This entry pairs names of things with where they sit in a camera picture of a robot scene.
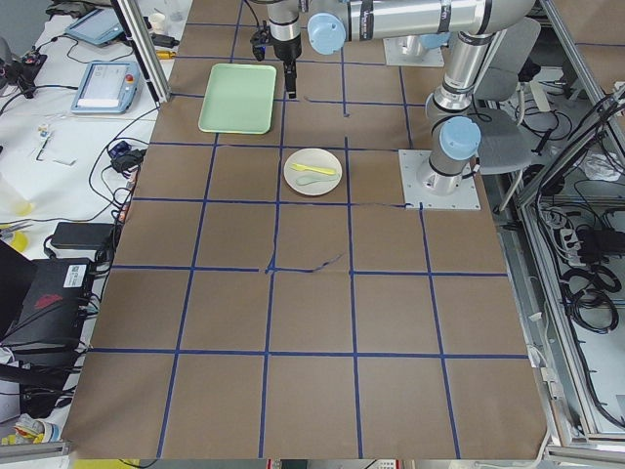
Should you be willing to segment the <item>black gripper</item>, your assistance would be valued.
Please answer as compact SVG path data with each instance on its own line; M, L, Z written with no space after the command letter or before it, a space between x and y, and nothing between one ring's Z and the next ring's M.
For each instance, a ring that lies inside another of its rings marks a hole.
M297 59L302 54L302 40L295 37L286 41L271 40L274 55L283 62L284 88L288 99L297 98Z

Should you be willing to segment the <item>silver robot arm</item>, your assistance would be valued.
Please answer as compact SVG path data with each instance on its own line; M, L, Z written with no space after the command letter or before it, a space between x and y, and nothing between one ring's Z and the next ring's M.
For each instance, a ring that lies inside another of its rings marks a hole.
M484 58L495 33L522 20L531 1L265 1L268 19L250 39L257 60L272 47L282 61L286 92L297 96L297 59L302 54L299 18L307 13L311 46L332 55L349 41L371 41L423 34L456 32L458 43L440 86L434 106L459 113L471 103Z
M477 153L481 133L466 115L492 36L460 31L441 84L427 100L433 149L419 178L435 195L454 193L469 160Z

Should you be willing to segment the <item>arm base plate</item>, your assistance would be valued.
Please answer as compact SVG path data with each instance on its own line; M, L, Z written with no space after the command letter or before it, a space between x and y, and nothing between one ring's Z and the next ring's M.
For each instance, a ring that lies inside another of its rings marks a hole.
M424 210L480 210L470 163L466 162L460 175L442 176L431 167L430 153L425 149L398 152L404 205Z
M438 36L403 36L384 40L387 65L443 67L441 48L446 38Z

